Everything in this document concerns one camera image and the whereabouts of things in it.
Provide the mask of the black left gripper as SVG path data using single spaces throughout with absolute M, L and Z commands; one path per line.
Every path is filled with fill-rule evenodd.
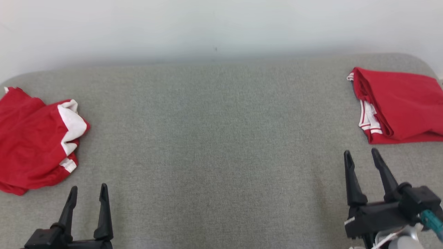
M 109 190 L 106 183 L 101 185 L 99 195 L 100 212 L 98 227 L 91 240 L 73 241 L 71 235 L 73 210 L 76 207 L 78 187 L 73 186 L 68 195 L 57 224 L 49 229 L 37 229 L 24 245 L 24 249 L 112 249 L 114 238 Z

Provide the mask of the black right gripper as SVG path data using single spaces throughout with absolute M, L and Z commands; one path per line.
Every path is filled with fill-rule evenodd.
M 376 148 L 371 149 L 371 154 L 381 177 L 385 202 L 368 203 L 356 177 L 351 153 L 346 150 L 344 166 L 349 212 L 344 229 L 347 238 L 361 239 L 367 249 L 386 249 L 389 241 L 399 238 L 401 233 L 406 233 L 420 221 L 418 215 L 408 217 L 400 209 L 397 180 Z

